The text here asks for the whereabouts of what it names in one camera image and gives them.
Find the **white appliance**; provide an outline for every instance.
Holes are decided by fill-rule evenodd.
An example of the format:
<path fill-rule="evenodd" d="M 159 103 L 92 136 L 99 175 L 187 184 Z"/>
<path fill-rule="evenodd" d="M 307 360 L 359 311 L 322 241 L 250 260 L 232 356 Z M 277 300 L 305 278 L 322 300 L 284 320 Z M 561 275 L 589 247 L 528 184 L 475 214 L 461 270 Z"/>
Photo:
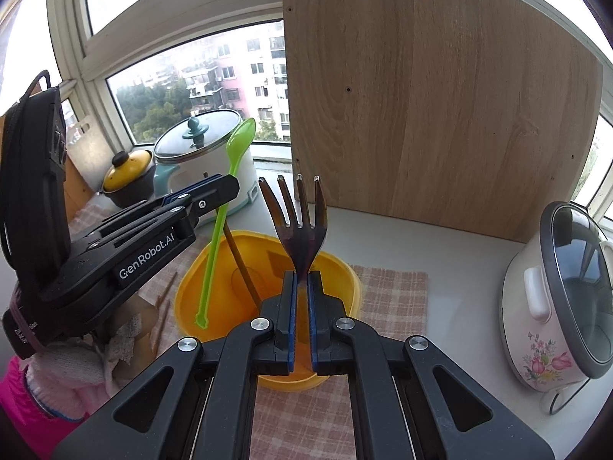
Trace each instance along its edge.
<path fill-rule="evenodd" d="M 613 362 L 613 244 L 583 208 L 553 202 L 511 261 L 500 329 L 517 377 L 537 391 L 599 378 Z"/>
<path fill-rule="evenodd" d="M 240 115 L 233 110 L 212 110 L 185 119 L 166 131 L 153 149 L 157 162 L 156 197 L 177 192 L 217 173 L 227 175 L 230 163 L 226 142 L 240 122 Z M 247 150 L 241 160 L 237 179 L 240 190 L 228 205 L 228 215 L 250 204 L 258 195 L 251 150 Z M 200 224 L 214 218 L 214 211 L 207 213 L 200 218 Z"/>

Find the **floral pattern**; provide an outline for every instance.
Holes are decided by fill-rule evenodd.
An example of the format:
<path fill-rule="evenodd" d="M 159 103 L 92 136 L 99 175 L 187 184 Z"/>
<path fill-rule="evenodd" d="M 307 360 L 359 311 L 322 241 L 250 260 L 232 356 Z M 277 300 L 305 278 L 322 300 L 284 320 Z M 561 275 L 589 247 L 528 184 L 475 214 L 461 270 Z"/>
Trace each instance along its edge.
<path fill-rule="evenodd" d="M 526 371 L 523 373 L 525 379 L 532 383 L 535 388 L 549 382 L 562 381 L 562 370 L 572 367 L 572 361 L 567 352 L 561 355 L 556 354 L 556 341 L 549 340 L 545 342 L 539 338 L 538 334 L 528 332 L 528 338 L 532 341 L 530 349 L 531 355 L 524 355 L 523 368 Z"/>

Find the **metal screw cap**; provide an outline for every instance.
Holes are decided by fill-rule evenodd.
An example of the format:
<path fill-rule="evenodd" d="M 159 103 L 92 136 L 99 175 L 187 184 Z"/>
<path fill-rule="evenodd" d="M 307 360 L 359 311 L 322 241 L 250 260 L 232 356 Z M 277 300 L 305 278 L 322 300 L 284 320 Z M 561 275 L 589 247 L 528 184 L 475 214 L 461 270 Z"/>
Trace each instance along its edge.
<path fill-rule="evenodd" d="M 254 318 L 251 320 L 251 328 L 254 330 L 266 330 L 270 327 L 270 321 L 266 318 Z"/>
<path fill-rule="evenodd" d="M 355 326 L 356 322 L 347 316 L 343 316 L 342 318 L 336 320 L 336 327 L 340 328 L 341 330 L 351 330 Z"/>
<path fill-rule="evenodd" d="M 413 335 L 409 339 L 409 346 L 415 351 L 424 351 L 428 347 L 428 340 L 421 335 Z"/>
<path fill-rule="evenodd" d="M 195 350 L 195 348 L 198 346 L 198 341 L 194 339 L 193 337 L 183 337 L 177 343 L 177 346 L 179 346 L 179 349 L 181 351 L 185 351 L 187 353 L 187 352 Z"/>

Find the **chopstick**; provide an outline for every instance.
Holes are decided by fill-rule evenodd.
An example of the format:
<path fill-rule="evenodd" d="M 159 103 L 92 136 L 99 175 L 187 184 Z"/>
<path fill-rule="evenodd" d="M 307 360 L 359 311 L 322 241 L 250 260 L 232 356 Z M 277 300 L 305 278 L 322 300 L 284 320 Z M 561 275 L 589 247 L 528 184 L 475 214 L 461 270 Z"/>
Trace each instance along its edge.
<path fill-rule="evenodd" d="M 155 307 L 157 310 L 159 310 L 159 307 L 162 305 L 162 303 L 164 302 L 164 300 L 166 299 L 166 297 L 168 296 L 168 293 L 170 292 L 170 288 L 172 287 L 173 282 L 175 281 L 175 278 L 177 278 L 177 272 L 175 271 L 168 284 L 166 285 L 166 288 L 164 289 L 164 291 L 157 297 L 156 301 L 155 301 Z M 164 311 L 162 313 L 162 317 L 161 317 L 161 322 L 159 323 L 159 328 L 157 330 L 157 334 L 155 337 L 155 341 L 153 342 L 152 346 L 151 346 L 151 352 L 153 353 L 153 357 L 157 358 L 157 351 L 159 350 L 159 343 L 162 339 L 162 332 L 164 331 L 164 324 L 166 324 L 166 318 L 168 318 L 168 311 L 170 309 L 170 302 L 167 302 L 164 305 Z"/>
<path fill-rule="evenodd" d="M 172 287 L 172 284 L 175 281 L 175 278 L 177 278 L 177 272 L 176 271 L 172 274 L 172 277 L 170 278 L 170 280 L 168 282 L 168 285 L 166 286 L 164 291 L 157 297 L 157 299 L 155 301 L 155 307 L 157 309 L 159 309 L 159 307 L 162 305 L 163 301 L 166 299 L 166 296 L 170 292 L 170 288 Z"/>
<path fill-rule="evenodd" d="M 247 270 L 246 265 L 243 262 L 243 258 L 240 255 L 240 251 L 234 242 L 234 237 L 232 236 L 232 232 L 230 227 L 228 226 L 228 222 L 224 221 L 224 235 L 226 236 L 226 241 L 230 246 L 230 250 L 232 252 L 232 256 L 234 256 L 234 261 L 240 271 L 241 276 L 243 277 L 244 284 L 247 286 L 247 290 L 253 299 L 253 302 L 256 304 L 257 309 L 259 310 L 262 307 L 262 300 L 260 296 L 257 294 L 256 286 L 253 285 L 253 281 L 251 280 L 251 276 L 249 275 L 249 271 Z"/>
<path fill-rule="evenodd" d="M 166 324 L 166 318 L 168 318 L 168 311 L 170 310 L 170 303 L 167 302 L 164 305 L 164 311 L 162 312 L 162 321 L 159 324 L 159 328 L 157 330 L 157 334 L 155 337 L 155 341 L 151 347 L 151 352 L 153 353 L 153 357 L 157 358 L 157 352 L 159 351 L 159 343 L 162 340 L 162 332 L 164 331 L 164 325 Z"/>

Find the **yellow bowl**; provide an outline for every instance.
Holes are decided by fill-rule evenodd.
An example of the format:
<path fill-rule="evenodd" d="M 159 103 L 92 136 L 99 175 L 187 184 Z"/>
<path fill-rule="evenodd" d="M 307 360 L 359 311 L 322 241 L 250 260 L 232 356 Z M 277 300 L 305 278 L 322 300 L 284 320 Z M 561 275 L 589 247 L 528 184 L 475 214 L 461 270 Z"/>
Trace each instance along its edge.
<path fill-rule="evenodd" d="M 283 274 L 293 270 L 293 264 L 279 240 L 247 230 L 233 231 L 232 236 L 260 298 L 280 294 Z M 189 267 L 179 285 L 174 306 L 179 328 L 203 342 L 225 337 L 236 325 L 258 315 L 228 243 L 222 237 L 208 305 L 208 328 L 204 330 L 195 323 L 209 248 L 210 245 L 207 245 Z M 335 256 L 320 252 L 313 262 L 313 270 L 321 272 L 324 292 L 340 298 L 345 312 L 357 318 L 362 305 L 362 286 L 349 265 Z M 301 352 L 300 344 L 297 341 L 297 355 Z M 326 376 L 318 376 L 310 368 L 301 365 L 297 358 L 290 375 L 262 375 L 259 381 L 263 386 L 278 391 L 304 391 L 326 379 Z"/>

